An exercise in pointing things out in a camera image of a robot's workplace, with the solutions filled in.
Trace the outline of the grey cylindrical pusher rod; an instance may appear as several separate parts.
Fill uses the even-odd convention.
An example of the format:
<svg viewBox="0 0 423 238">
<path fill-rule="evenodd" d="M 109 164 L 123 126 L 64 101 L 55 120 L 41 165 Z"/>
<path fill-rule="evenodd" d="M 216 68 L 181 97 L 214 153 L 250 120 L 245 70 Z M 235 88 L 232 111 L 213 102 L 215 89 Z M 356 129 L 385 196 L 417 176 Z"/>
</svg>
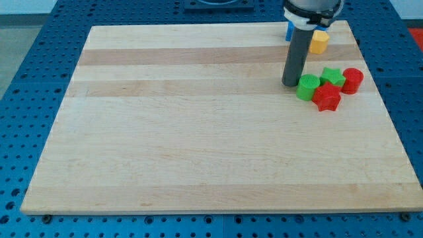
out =
<svg viewBox="0 0 423 238">
<path fill-rule="evenodd" d="M 284 86 L 295 87 L 298 85 L 312 37 L 312 30 L 294 28 L 282 75 Z"/>
</svg>

